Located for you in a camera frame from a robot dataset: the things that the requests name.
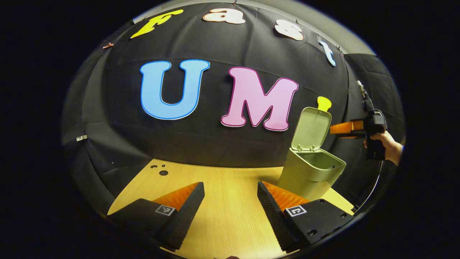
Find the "black fabric backdrop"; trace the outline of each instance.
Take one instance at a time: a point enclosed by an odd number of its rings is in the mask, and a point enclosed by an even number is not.
[[[204,21],[202,16],[214,8],[240,10],[246,22]],[[318,96],[332,102],[331,125],[364,116],[357,78],[387,116],[395,140],[400,141],[402,133],[396,131],[403,130],[393,123],[403,120],[397,112],[400,101],[388,71],[375,56],[344,58],[332,43],[322,39],[334,53],[337,65],[332,67],[316,41],[316,33],[300,25],[302,41],[278,34],[274,30],[277,19],[295,21],[276,13],[225,3],[180,9],[184,12],[134,39],[129,38],[150,18],[134,25],[127,23],[117,30],[90,55],[70,86],[63,112],[62,142],[70,152],[74,179],[96,210],[106,213],[114,197],[153,158],[221,167],[283,166],[300,111],[317,107]],[[109,41],[115,45],[103,50]],[[179,63],[185,59],[211,63],[203,73],[197,108],[180,120],[149,116],[140,104],[139,68],[152,61],[171,62],[164,76],[162,97],[165,102],[176,103],[182,96],[184,80]],[[369,75],[369,65],[375,68],[370,71],[381,75],[379,78]],[[288,130],[271,131],[249,122],[239,128],[220,123],[230,104],[233,79],[228,69],[233,66],[255,69],[265,92],[280,77],[299,84],[288,116]],[[249,118],[246,108],[243,116]],[[76,144],[75,138],[84,134],[88,139]],[[321,148],[347,163],[334,189],[352,203],[362,200],[377,172],[375,161],[364,160],[362,142],[328,135]]]

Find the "human hand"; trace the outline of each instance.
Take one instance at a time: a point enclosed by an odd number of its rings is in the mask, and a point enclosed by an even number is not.
[[[385,160],[390,160],[395,165],[399,164],[404,146],[396,142],[388,131],[385,130],[385,133],[371,135],[371,139],[382,141],[383,147],[385,148]],[[368,148],[367,139],[364,139],[364,147]]]

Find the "blue letter u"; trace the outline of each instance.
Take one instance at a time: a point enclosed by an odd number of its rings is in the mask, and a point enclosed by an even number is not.
[[[150,116],[163,120],[176,120],[190,115],[200,97],[201,76],[208,69],[209,62],[200,59],[188,59],[180,63],[185,70],[184,93],[176,104],[165,103],[161,99],[161,88],[165,71],[171,68],[167,61],[155,61],[141,66],[141,104]]]

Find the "white wall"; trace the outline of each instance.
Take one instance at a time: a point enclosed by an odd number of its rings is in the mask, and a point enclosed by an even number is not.
[[[133,19],[135,23],[142,20],[144,17],[150,17],[157,13],[164,12],[170,9],[181,6],[212,3],[212,2],[227,2],[233,3],[234,0],[172,0],[140,14]],[[340,46],[343,53],[366,53],[375,55],[372,49],[357,35],[351,32],[346,27],[342,26],[333,19],[322,14],[318,10],[305,5],[302,2],[295,0],[237,0],[237,4],[259,7],[278,13],[293,21],[298,20],[299,24],[311,29],[321,37],[327,39],[336,46]]]

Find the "letter m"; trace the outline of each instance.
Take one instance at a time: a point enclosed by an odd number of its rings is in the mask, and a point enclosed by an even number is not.
[[[229,111],[220,119],[223,125],[241,127],[246,124],[246,119],[243,117],[243,108],[246,104],[253,127],[259,125],[271,109],[270,117],[264,121],[264,127],[276,131],[288,129],[288,114],[292,98],[294,92],[299,89],[296,82],[280,78],[265,94],[255,70],[247,67],[232,67],[229,69],[229,74],[234,79],[233,93]]]

